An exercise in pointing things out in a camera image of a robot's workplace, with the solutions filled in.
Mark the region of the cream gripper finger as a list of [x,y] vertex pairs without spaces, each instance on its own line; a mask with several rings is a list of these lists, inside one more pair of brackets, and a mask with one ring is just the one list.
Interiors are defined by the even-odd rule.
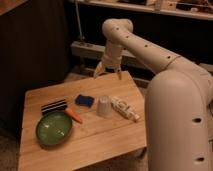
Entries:
[[104,66],[102,65],[101,62],[99,62],[95,71],[94,71],[93,77],[97,78],[98,76],[100,76],[103,73],[104,73]]
[[121,80],[122,79],[122,70],[121,70],[121,68],[117,69],[117,75],[118,75],[118,78]]

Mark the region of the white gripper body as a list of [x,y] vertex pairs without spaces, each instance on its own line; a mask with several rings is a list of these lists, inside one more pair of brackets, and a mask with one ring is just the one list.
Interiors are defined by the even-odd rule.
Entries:
[[101,58],[101,63],[104,68],[113,69],[115,72],[118,72],[121,68],[120,57],[103,55]]

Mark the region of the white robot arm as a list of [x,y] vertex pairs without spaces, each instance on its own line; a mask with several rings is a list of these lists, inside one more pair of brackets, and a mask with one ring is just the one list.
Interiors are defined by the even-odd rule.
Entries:
[[94,75],[121,71],[121,53],[132,53],[155,77],[145,96],[149,171],[213,171],[208,143],[208,106],[213,76],[187,58],[133,34],[129,19],[107,19],[107,39]]

